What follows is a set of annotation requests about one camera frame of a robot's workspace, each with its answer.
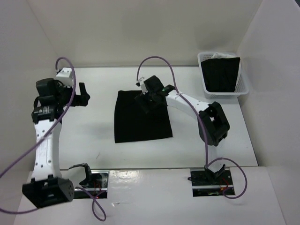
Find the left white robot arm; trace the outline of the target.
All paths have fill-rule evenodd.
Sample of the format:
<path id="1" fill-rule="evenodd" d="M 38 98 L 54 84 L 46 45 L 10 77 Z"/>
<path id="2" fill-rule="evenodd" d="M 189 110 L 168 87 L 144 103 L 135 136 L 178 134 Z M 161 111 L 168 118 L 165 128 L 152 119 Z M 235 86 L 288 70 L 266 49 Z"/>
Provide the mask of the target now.
<path id="1" fill-rule="evenodd" d="M 38 209 L 73 200 L 75 188 L 89 187 L 93 175 L 87 163 L 70 167 L 71 173 L 63 178 L 59 166 L 59 138 L 61 116 L 66 107 L 87 106 L 90 95 L 85 84 L 79 83 L 80 94 L 73 93 L 73 85 L 46 78 L 36 82 L 36 97 L 31 114 L 37 137 L 34 170 L 30 183 L 23 184 L 22 193 Z"/>

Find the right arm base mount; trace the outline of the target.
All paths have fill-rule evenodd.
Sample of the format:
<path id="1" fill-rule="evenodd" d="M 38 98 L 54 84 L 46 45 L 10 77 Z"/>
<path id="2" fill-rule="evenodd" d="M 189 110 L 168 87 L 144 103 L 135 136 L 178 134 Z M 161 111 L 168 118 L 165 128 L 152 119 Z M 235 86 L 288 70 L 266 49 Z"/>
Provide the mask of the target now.
<path id="1" fill-rule="evenodd" d="M 231 172 L 226 169 L 216 180 L 209 180 L 204 169 L 191 169 L 187 178 L 191 182 L 193 197 L 235 195 Z"/>

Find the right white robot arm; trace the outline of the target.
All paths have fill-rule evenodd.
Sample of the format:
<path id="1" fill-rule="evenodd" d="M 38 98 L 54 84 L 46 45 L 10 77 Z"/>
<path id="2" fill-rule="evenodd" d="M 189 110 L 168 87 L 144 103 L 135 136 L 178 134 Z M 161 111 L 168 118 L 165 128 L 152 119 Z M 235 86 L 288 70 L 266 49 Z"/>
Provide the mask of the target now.
<path id="1" fill-rule="evenodd" d="M 197 100 L 180 92 L 177 87 L 170 84 L 164 86 L 155 75 L 148 79 L 144 77 L 138 79 L 136 86 L 140 87 L 142 92 L 135 97 L 135 100 L 145 113 L 150 113 L 161 106 L 169 106 L 196 119 L 199 136 L 205 144 L 204 176 L 208 183 L 218 183 L 225 171 L 225 165 L 220 169 L 209 169 L 208 147 L 217 147 L 227 137 L 230 129 L 221 104 L 216 101 L 209 104 Z"/>

